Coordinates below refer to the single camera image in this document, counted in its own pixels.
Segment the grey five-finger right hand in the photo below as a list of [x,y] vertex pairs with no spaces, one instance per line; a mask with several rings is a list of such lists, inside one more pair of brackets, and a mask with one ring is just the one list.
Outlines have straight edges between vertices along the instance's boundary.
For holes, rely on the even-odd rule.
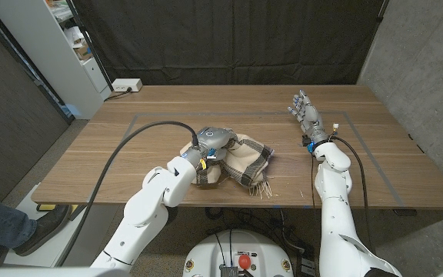
[[314,143],[318,144],[328,140],[329,135],[325,132],[321,114],[303,89],[294,95],[292,106],[288,106],[288,111],[296,117],[304,134]]

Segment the grey five-finger left hand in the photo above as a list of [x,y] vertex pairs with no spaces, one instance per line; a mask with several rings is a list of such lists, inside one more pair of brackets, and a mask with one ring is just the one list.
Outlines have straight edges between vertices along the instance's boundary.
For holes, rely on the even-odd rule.
[[194,149],[201,153],[202,158],[219,161],[226,156],[226,145],[235,136],[229,128],[204,127],[197,134],[198,144]]

